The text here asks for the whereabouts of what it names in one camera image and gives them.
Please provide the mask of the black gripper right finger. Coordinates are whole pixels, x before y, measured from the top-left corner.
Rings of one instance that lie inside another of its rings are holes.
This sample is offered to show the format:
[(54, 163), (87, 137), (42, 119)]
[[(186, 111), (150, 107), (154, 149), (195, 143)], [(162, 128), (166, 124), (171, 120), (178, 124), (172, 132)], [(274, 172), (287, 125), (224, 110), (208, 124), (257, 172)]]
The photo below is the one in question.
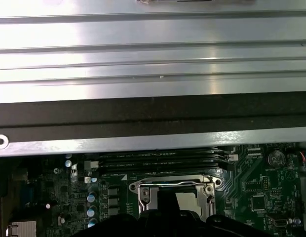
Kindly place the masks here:
[(168, 235), (170, 237), (244, 237), (246, 225), (222, 215), (212, 215), (205, 222), (190, 212), (180, 210), (176, 194), (168, 193)]

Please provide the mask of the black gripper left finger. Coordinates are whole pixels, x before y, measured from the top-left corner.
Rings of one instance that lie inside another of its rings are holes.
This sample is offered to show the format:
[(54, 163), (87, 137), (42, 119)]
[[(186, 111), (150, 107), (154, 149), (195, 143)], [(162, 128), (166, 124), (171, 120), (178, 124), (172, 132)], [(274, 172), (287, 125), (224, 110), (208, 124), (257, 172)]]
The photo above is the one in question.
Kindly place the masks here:
[(81, 237), (168, 237), (169, 192), (157, 194), (157, 210), (149, 210), (136, 219), (129, 214), (112, 216), (80, 231)]

